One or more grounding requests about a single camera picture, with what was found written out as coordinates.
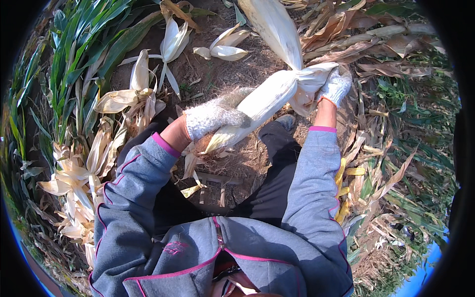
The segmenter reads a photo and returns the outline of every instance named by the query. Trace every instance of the embroidered logo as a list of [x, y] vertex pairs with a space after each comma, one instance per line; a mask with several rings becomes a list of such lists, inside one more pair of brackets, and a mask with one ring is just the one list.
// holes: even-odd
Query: embroidered logo
[[183, 252], [185, 248], [188, 247], [188, 244], [184, 242], [174, 241], [168, 243], [164, 248], [163, 251], [169, 253], [170, 255], [176, 255], [178, 253]]

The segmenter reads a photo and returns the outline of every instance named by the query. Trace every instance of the zipper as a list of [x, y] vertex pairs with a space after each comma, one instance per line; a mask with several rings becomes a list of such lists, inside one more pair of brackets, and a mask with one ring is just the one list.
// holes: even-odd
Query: zipper
[[218, 224], [218, 220], [216, 219], [216, 217], [213, 217], [213, 222], [216, 228], [216, 235], [218, 236], [219, 248], [221, 250], [224, 250], [226, 248], [226, 245], [224, 244], [223, 232], [221, 231], [221, 226]]

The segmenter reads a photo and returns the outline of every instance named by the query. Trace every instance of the yellow corn cob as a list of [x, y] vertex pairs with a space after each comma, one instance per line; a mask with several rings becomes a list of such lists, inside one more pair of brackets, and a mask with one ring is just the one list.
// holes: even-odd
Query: yellow corn cob
[[337, 221], [340, 225], [343, 224], [343, 219], [348, 213], [348, 201], [345, 200], [340, 206], [340, 210], [335, 216], [335, 221]]
[[348, 168], [345, 173], [348, 175], [364, 175], [366, 170], [362, 167], [358, 168]]
[[345, 171], [346, 167], [346, 159], [342, 158], [340, 161], [340, 168], [338, 169], [338, 172], [335, 175], [335, 183], [338, 184], [339, 180], [343, 180], [343, 172]]
[[343, 196], [343, 195], [346, 195], [350, 192], [350, 188], [349, 187], [343, 187], [341, 188], [339, 191], [338, 191], [338, 197], [340, 196]]

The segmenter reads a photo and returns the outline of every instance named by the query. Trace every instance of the black pants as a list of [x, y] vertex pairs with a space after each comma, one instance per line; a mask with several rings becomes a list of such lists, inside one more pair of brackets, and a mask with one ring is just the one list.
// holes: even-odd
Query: black pants
[[[117, 158], [117, 166], [124, 163], [131, 148], [142, 144], [153, 133], [160, 133], [166, 126], [168, 122], [158, 114], [142, 133], [124, 146]], [[227, 216], [252, 218], [280, 227], [301, 146], [276, 121], [262, 127], [259, 138], [267, 147], [272, 166], [262, 185], [230, 210]], [[155, 235], [165, 234], [172, 226], [206, 217], [206, 214], [182, 195], [172, 181], [168, 181], [157, 194], [153, 214]]]

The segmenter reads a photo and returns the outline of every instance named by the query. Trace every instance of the hand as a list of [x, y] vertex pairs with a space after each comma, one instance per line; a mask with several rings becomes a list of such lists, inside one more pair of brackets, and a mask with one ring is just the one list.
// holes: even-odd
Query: hand
[[326, 99], [332, 102], [337, 108], [340, 107], [340, 102], [348, 94], [352, 86], [352, 75], [346, 70], [340, 69], [342, 67], [335, 67], [328, 75], [325, 84], [320, 88], [317, 94], [317, 100], [320, 102]]
[[189, 139], [191, 141], [199, 140], [206, 133], [215, 131], [224, 125], [249, 128], [252, 119], [235, 107], [254, 90], [254, 88], [242, 87], [183, 111]]

